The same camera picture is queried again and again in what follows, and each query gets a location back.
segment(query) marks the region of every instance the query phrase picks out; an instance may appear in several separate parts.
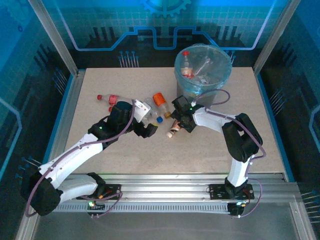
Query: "work surface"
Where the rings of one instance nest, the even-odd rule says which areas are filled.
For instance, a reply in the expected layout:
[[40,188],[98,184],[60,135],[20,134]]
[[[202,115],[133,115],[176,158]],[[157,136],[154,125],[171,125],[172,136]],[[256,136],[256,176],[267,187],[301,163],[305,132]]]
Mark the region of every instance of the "work surface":
[[[255,173],[284,172],[276,141],[267,117],[260,91],[251,67],[234,67],[223,89],[231,99],[213,110],[238,115],[246,113],[263,139],[266,158],[254,162]],[[177,97],[177,82],[173,67],[161,68],[88,68],[75,109],[66,149],[78,142],[87,130],[109,115],[105,102],[97,95],[116,94],[142,100],[162,92],[169,103]],[[219,93],[215,101],[226,99]],[[223,134],[197,126],[192,133],[184,129],[172,138],[166,136],[173,119],[164,119],[150,138],[127,133],[93,156],[74,173],[98,174],[169,174],[169,173],[228,173],[231,156]]]

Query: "robotic arm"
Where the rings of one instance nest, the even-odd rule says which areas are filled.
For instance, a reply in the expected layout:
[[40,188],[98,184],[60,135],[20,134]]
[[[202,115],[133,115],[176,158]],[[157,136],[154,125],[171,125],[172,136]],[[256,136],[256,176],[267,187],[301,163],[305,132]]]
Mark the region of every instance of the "robotic arm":
[[184,96],[176,98],[172,102],[175,111],[171,114],[178,120],[179,126],[189,133],[198,126],[204,126],[224,135],[227,149],[232,156],[231,169],[224,182],[224,188],[231,199],[235,198],[246,187],[248,178],[247,168],[259,147],[232,119],[241,122],[256,138],[260,145],[263,141],[248,115],[241,113],[235,115],[223,115],[219,112],[206,110],[203,105],[189,103]]
[[[149,109],[146,103],[136,100],[134,118],[124,133],[134,131],[143,138],[151,137],[158,127],[152,124],[145,127],[141,122]],[[108,117],[95,123],[88,133],[70,149],[52,161],[41,165],[38,169],[25,171],[21,185],[22,197],[27,201],[33,188],[38,184],[30,205],[40,216],[45,216],[51,213],[58,204],[76,197],[86,195],[98,199],[116,194],[117,186],[106,185],[105,181],[95,173],[89,173],[73,180],[65,181],[65,179],[85,161],[118,140],[116,136],[129,124],[132,111],[131,104],[124,101],[118,102]]]

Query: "gear logo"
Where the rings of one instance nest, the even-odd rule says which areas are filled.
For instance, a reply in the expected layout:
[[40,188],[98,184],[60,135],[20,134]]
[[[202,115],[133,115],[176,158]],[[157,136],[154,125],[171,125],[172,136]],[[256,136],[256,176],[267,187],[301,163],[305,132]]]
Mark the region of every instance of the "gear logo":
[[28,20],[31,13],[28,0],[2,0],[1,7],[5,7],[10,13],[11,17],[19,24],[22,24],[24,21]]
[[186,5],[190,4],[191,0],[140,0],[140,3],[150,14],[166,18],[168,15],[173,17],[174,14],[180,14],[182,9],[186,10]]

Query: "blue bottle cap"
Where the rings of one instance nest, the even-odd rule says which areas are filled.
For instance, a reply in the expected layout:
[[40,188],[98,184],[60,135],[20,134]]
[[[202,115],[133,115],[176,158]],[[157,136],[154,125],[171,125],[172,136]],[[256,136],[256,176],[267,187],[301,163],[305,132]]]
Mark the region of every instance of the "blue bottle cap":
[[162,123],[164,121],[164,119],[162,117],[158,116],[156,118],[156,121],[160,124],[160,123]]

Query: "transparent trash bin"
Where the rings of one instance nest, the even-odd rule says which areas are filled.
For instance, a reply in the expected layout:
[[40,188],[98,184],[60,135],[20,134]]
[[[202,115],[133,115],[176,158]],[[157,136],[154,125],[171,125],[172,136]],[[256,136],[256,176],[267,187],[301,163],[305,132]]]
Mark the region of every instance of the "transparent trash bin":
[[[195,76],[191,79],[181,73],[184,67],[183,52],[189,51],[188,61],[192,65],[192,71]],[[221,89],[227,82],[232,70],[230,57],[217,46],[205,45],[203,43],[195,44],[183,49],[175,58],[174,74],[177,81],[177,96],[184,95],[189,101],[192,101],[201,93]],[[204,106],[210,106],[217,94],[217,91],[206,94],[197,102]]]

